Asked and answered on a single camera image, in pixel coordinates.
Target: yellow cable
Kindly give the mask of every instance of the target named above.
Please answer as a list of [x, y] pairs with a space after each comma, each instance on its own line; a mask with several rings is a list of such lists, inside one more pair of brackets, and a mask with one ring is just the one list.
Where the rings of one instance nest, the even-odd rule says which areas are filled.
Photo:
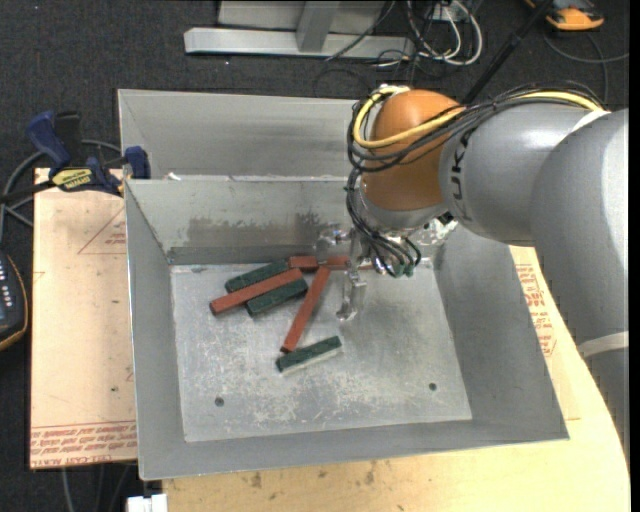
[[[356, 115], [356, 119], [353, 123], [353, 140], [365, 149], [377, 149], [385, 146], [389, 146], [396, 142], [400, 142], [408, 137], [412, 137], [414, 135], [423, 135], [429, 133], [438, 127], [445, 124], [447, 121], [451, 120], [455, 116], [457, 116], [460, 112], [465, 110], [465, 107], [461, 106], [460, 108], [456, 108], [450, 112], [447, 112], [445, 115], [439, 115], [431, 118], [430, 120], [418, 125], [409, 130], [405, 130], [404, 132], [397, 133], [396, 135], [392, 135], [391, 137], [387, 137], [385, 139], [378, 140], [366, 140], [361, 137], [360, 130], [362, 127], [362, 123], [364, 122], [364, 118], [367, 113], [371, 110], [371, 108], [376, 104], [376, 102], [382, 97], [387, 95], [393, 95], [400, 92], [408, 91], [408, 87], [396, 87], [396, 86], [386, 86], [380, 88], [378, 91], [374, 92], [369, 99], [362, 105], [358, 114]], [[584, 98], [578, 94], [573, 94], [564, 91], [539, 91], [523, 94], [520, 96], [516, 96], [514, 99], [520, 98], [555, 98], [562, 99], [565, 101], [569, 101], [571, 103], [575, 103], [587, 110], [593, 111], [603, 111], [603, 108], [597, 103]]]
[[575, 103], [576, 105], [580, 105], [581, 107], [586, 108], [587, 110], [593, 110], [595, 112], [604, 112], [604, 109], [598, 105], [596, 102], [591, 101], [584, 96], [580, 96], [578, 94], [573, 94], [570, 92], [564, 91], [540, 91], [540, 92], [531, 92], [528, 94], [524, 94], [522, 96], [518, 96], [518, 98], [555, 98], [562, 99], [566, 101], [570, 101], [571, 103]]

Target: cardboard sheet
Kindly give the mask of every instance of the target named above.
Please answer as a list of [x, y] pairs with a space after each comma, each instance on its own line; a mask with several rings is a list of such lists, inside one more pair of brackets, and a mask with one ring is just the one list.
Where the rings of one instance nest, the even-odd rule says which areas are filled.
[[29, 465], [133, 460], [124, 202], [58, 189], [34, 202]]

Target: black carpet floor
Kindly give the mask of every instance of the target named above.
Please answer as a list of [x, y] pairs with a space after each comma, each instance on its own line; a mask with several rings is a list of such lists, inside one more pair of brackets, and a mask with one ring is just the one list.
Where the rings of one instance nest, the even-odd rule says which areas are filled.
[[[362, 62], [269, 56], [187, 56], [183, 34], [213, 26], [216, 2], [138, 0], [0, 0], [0, 187], [34, 152], [25, 136], [35, 114], [76, 110], [86, 138], [119, 141], [116, 91], [156, 89], [355, 99], [383, 82], [408, 82], [462, 99], [509, 34], [531, 11], [522, 0], [475, 2], [484, 51], [473, 65], [452, 71], [441, 63], [383, 72]], [[376, 29], [406, 32], [399, 4]], [[600, 0], [605, 24], [594, 33], [558, 37], [536, 24], [478, 99], [529, 82], [574, 80], [592, 88], [611, 110], [628, 107], [629, 59], [593, 60], [629, 51], [630, 0]], [[18, 183], [28, 186], [28, 176]], [[22, 210], [29, 217], [26, 205]], [[32, 232], [8, 219], [2, 249], [31, 286]], [[0, 511], [62, 511], [60, 471], [28, 468], [30, 336], [0, 352]], [[100, 510], [112, 497], [145, 491], [135, 466], [109, 464], [69, 470], [76, 510]], [[121, 510], [116, 496], [114, 510]]]

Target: metal base plate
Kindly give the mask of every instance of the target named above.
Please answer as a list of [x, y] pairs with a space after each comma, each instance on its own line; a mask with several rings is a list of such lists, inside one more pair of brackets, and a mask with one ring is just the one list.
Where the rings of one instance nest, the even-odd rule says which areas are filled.
[[275, 361], [301, 299], [255, 318], [208, 308], [229, 278], [257, 266], [172, 268], [187, 442], [471, 419], [430, 269], [398, 280], [365, 272], [368, 303], [342, 324], [344, 274], [334, 272], [299, 346], [339, 335], [342, 353], [283, 376]]
[[[230, 53], [291, 55], [298, 57], [330, 57], [351, 44], [357, 36], [327, 34], [324, 46], [317, 52], [301, 52], [295, 32], [242, 30], [232, 28], [192, 28], [184, 34], [186, 53]], [[411, 53], [411, 42], [405, 37], [367, 36], [343, 57], [375, 59], [386, 50]], [[389, 51], [387, 55], [397, 58]]]

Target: white cable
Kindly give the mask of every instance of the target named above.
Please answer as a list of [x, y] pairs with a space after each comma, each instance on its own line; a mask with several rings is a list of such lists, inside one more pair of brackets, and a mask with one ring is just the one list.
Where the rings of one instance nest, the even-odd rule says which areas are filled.
[[470, 59], [466, 59], [464, 61], [456, 61], [456, 60], [453, 60], [453, 59], [445, 58], [445, 62], [447, 62], [447, 64], [451, 64], [453, 66], [468, 66], [469, 64], [473, 64], [475, 61], [477, 61], [478, 58], [480, 57], [480, 54], [482, 53], [482, 30], [480, 29], [480, 25], [478, 24], [478, 21], [476, 20], [475, 16], [469, 12], [469, 9], [467, 9], [458, 0], [455, 0], [454, 3], [460, 9], [462, 9], [462, 11], [467, 15], [467, 18], [471, 22], [471, 26], [473, 27], [473, 29], [475, 31], [478, 43], [477, 43], [477, 47], [476, 47], [476, 53]]
[[411, 14], [412, 12], [411, 0], [407, 0], [407, 7], [409, 9], [409, 16], [408, 16], [409, 25], [411, 27], [411, 30], [415, 34], [415, 36], [420, 40], [423, 48], [427, 50], [427, 52], [418, 52], [418, 55], [428, 59], [442, 60], [447, 64], [451, 64], [452, 66], [468, 66], [469, 64], [473, 64], [474, 62], [476, 62], [480, 57], [480, 54], [482, 53], [482, 46], [483, 46], [482, 29], [480, 28], [480, 25], [478, 24], [478, 21], [476, 20], [475, 16], [469, 12], [469, 9], [467, 9], [467, 7], [464, 4], [462, 4], [458, 0], [454, 0], [454, 2], [452, 2], [452, 5], [455, 5], [457, 8], [459, 8], [465, 13], [467, 19], [471, 23], [475, 38], [477, 40], [476, 51], [469, 59], [456, 60], [454, 58], [460, 53], [460, 50], [462, 49], [462, 35], [460, 34], [460, 31], [458, 30], [458, 26], [456, 25], [455, 21], [453, 21], [453, 18], [451, 17], [451, 13], [447, 6], [441, 6], [440, 8], [444, 11], [446, 17], [448, 18], [447, 23], [451, 26], [456, 36], [455, 50], [447, 50], [443, 53], [438, 53], [434, 51], [434, 49], [431, 46], [429, 46], [429, 44], [422, 37], [422, 34], [420, 34], [420, 31], [418, 30], [418, 27], [416, 26], [413, 20], [413, 16]]
[[458, 27], [456, 26], [456, 24], [454, 23], [453, 19], [451, 18], [451, 14], [449, 13], [449, 9], [445, 9], [445, 12], [447, 14], [447, 17], [449, 18], [449, 21], [447, 23], [451, 26], [451, 28], [453, 29], [453, 31], [454, 31], [454, 33], [456, 35], [456, 49], [453, 50], [453, 51], [447, 50], [447, 51], [445, 51], [443, 53], [436, 52], [433, 48], [431, 48], [431, 46], [429, 46], [429, 44], [422, 37], [422, 34], [420, 33], [420, 31], [418, 30], [418, 27], [416, 26], [415, 22], [413, 21], [411, 0], [407, 0], [407, 9], [409, 10], [409, 16], [408, 16], [409, 26], [411, 27], [411, 30], [413, 30], [413, 33], [415, 34], [415, 36], [421, 42], [422, 46], [428, 52], [428, 53], [419, 52], [419, 54], [422, 57], [427, 57], [429, 59], [444, 60], [446, 57], [453, 57], [453, 56], [457, 55], [460, 52], [460, 49], [462, 48], [462, 40], [461, 40], [461, 36], [460, 36], [460, 31], [458, 30]]

